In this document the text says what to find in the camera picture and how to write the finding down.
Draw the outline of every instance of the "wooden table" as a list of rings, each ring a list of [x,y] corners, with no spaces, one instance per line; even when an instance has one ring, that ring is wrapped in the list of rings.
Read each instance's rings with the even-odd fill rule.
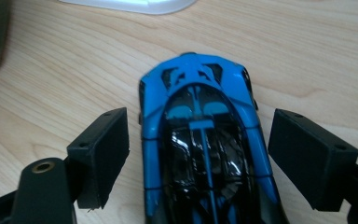
[[[358,1],[199,0],[150,16],[17,0],[0,67],[0,196],[17,187],[26,165],[65,158],[99,115],[126,106],[131,154],[110,200],[76,214],[78,223],[144,223],[137,85],[186,51],[247,67],[266,139],[279,107],[358,147]],[[272,165],[291,223],[345,223],[347,203],[339,213],[312,211]]]

